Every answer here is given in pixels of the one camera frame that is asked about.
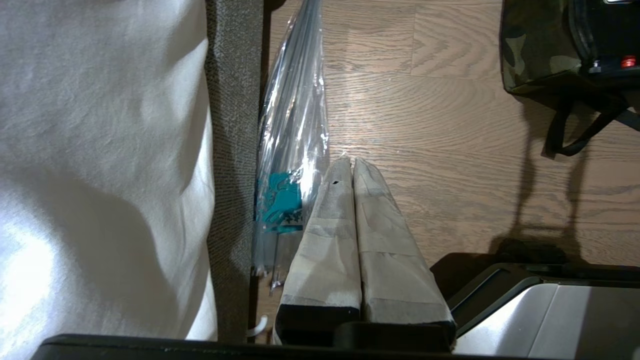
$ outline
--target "black strap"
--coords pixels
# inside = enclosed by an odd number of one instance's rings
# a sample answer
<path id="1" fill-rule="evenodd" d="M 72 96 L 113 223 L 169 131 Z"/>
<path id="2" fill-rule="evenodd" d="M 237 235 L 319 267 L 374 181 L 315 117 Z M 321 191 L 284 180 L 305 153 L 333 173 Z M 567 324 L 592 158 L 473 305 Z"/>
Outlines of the black strap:
<path id="1" fill-rule="evenodd" d="M 598 116 L 576 141 L 564 146 L 566 120 L 572 112 L 573 104 L 578 100 L 584 102 L 594 110 L 599 111 L 600 116 Z M 640 116 L 628 111 L 628 107 L 629 104 L 625 98 L 622 95 L 615 94 L 589 94 L 583 95 L 578 99 L 573 97 L 561 99 L 557 107 L 556 115 L 551 121 L 551 125 L 549 125 L 545 144 L 547 151 L 565 156 L 576 155 L 589 143 L 592 137 L 616 119 L 622 124 L 640 131 Z"/>

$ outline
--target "white fabric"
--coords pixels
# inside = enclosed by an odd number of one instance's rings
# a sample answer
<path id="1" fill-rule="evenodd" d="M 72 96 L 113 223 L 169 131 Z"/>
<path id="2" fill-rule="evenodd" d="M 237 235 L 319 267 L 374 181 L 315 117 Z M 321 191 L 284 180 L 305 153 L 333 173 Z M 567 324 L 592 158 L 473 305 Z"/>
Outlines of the white fabric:
<path id="1" fill-rule="evenodd" d="M 0 5 L 0 358 L 214 339 L 204 1 Z"/>

